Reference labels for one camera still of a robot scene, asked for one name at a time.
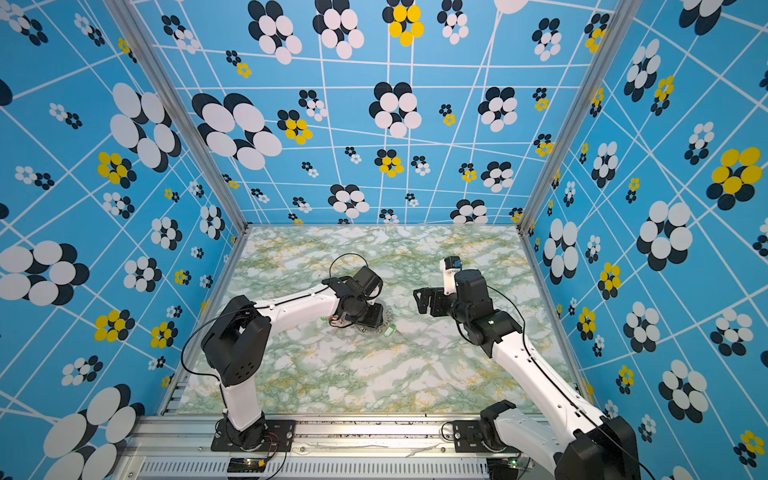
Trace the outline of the grey metal key ring plate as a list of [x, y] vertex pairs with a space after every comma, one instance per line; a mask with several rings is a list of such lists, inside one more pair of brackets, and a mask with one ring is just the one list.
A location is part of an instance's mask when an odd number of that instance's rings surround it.
[[361, 333], [376, 333], [376, 334], [383, 334], [393, 323], [393, 316], [390, 313], [383, 313], [381, 321], [376, 326], [371, 326], [368, 324], [364, 324], [362, 322], [354, 323], [347, 319], [342, 319], [340, 317], [329, 317], [328, 318], [328, 324], [331, 327], [339, 328], [339, 329], [347, 329], [351, 328]]

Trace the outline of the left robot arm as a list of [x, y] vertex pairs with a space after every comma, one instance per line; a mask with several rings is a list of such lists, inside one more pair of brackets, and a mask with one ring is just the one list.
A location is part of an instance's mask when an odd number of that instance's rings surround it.
[[349, 326], [367, 321], [378, 326], [383, 305], [376, 298], [382, 288], [378, 278], [360, 282], [341, 277], [278, 299], [251, 301], [240, 295], [230, 300], [201, 342], [224, 401], [223, 422], [217, 428], [222, 437], [245, 451], [266, 441], [265, 415], [252, 377], [272, 335], [322, 317]]

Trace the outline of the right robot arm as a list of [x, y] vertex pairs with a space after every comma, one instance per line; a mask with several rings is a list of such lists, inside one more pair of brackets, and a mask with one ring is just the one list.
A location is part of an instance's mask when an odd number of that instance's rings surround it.
[[417, 308], [451, 317], [460, 335], [514, 377], [546, 421], [530, 419], [513, 402], [480, 414], [483, 441], [493, 451], [514, 448], [557, 479], [638, 479], [642, 464], [632, 427], [611, 418], [572, 387], [534, 348], [521, 312], [497, 309], [485, 278], [457, 257], [440, 262], [443, 284], [413, 292]]

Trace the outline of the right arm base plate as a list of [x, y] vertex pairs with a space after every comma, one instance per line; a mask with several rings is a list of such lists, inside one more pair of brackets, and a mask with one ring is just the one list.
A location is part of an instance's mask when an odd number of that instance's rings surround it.
[[457, 453], [493, 453], [483, 438], [478, 420], [455, 420], [451, 430]]

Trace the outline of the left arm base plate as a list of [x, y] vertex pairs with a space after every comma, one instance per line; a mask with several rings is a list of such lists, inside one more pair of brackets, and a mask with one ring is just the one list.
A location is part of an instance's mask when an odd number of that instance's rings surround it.
[[295, 420], [260, 419], [244, 431], [226, 418], [215, 425], [213, 452], [288, 452], [292, 448]]

